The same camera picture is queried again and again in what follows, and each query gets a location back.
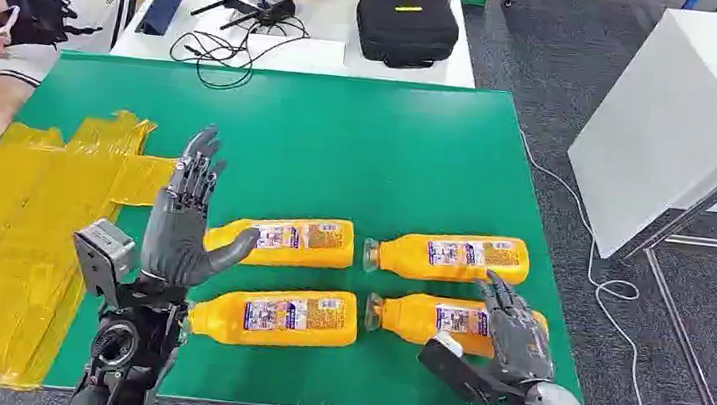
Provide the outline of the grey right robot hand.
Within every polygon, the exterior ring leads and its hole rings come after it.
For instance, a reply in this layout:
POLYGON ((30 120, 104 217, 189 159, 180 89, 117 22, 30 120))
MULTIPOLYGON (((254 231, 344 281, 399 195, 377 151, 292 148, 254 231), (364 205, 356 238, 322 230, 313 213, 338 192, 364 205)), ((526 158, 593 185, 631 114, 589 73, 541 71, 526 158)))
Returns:
POLYGON ((548 332, 535 311, 497 272, 487 270, 476 286, 488 312, 488 336, 497 375, 505 383, 550 381, 555 375, 548 332))

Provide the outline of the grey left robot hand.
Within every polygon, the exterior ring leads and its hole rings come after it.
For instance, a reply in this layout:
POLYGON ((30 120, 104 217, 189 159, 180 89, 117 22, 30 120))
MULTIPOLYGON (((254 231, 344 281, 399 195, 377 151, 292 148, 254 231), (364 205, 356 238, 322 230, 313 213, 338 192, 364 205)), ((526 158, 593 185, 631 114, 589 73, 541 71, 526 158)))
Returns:
POLYGON ((198 131, 177 159, 170 180, 159 190, 144 231, 141 272, 174 287, 192 288, 243 261, 260 231, 248 227, 223 246, 207 250, 209 204, 227 166, 215 161, 221 146, 215 125, 198 131))

